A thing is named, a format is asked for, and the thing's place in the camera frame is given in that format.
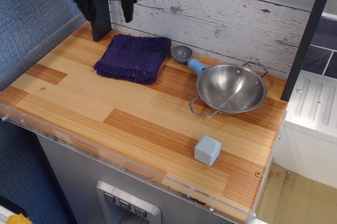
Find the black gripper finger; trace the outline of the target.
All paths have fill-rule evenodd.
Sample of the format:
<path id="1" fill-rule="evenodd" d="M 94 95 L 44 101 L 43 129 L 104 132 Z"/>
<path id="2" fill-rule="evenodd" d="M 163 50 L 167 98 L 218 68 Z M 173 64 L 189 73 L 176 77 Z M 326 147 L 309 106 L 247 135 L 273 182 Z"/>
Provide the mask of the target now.
<path id="1" fill-rule="evenodd" d="M 93 22 L 95 20 L 96 10 L 91 0 L 75 0 L 75 3 L 87 21 Z"/>
<path id="2" fill-rule="evenodd" d="M 127 23 L 131 22 L 133 19 L 134 3 L 135 3 L 134 0 L 122 0 L 121 1 L 124 18 Z"/>

